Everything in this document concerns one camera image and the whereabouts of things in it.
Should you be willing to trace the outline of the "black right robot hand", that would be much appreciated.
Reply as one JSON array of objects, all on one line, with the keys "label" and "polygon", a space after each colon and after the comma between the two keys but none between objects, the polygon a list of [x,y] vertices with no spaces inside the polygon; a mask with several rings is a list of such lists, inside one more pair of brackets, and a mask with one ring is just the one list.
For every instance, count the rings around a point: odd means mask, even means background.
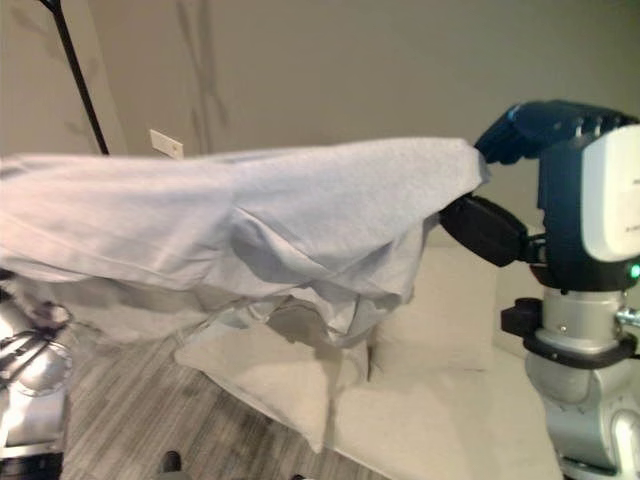
[{"label": "black right robot hand", "polygon": [[441,210],[442,227],[496,266],[528,263],[537,281],[552,289],[608,292],[635,287],[638,254],[600,260],[586,249],[582,180],[587,148],[638,123],[638,117],[620,111],[562,100],[511,106],[474,146],[489,164],[538,160],[537,206],[544,214],[543,233],[529,234],[509,211],[472,193]]}]

